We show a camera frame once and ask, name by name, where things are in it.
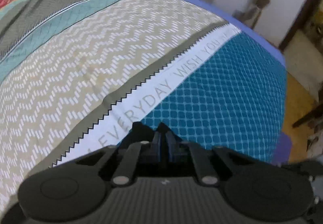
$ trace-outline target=wooden door frame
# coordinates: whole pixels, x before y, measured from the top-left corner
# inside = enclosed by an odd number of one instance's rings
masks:
[[[319,5],[321,0],[306,0],[302,9],[298,13],[296,20],[294,21],[292,27],[286,34],[285,38],[279,45],[279,49],[283,52],[289,42],[293,39],[295,33],[298,29],[302,29],[305,26],[306,21],[311,17],[313,11]]]

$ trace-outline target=white zigzag pattern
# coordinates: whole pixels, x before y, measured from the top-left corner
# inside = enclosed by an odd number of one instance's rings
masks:
[[[220,20],[182,0],[121,0],[28,56],[0,85],[0,210],[107,94]]]

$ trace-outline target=bedsheet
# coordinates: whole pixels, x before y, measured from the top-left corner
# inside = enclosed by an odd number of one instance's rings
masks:
[[[284,59],[211,5],[26,0],[0,26],[1,212],[25,177],[118,144],[135,121],[272,159]]]

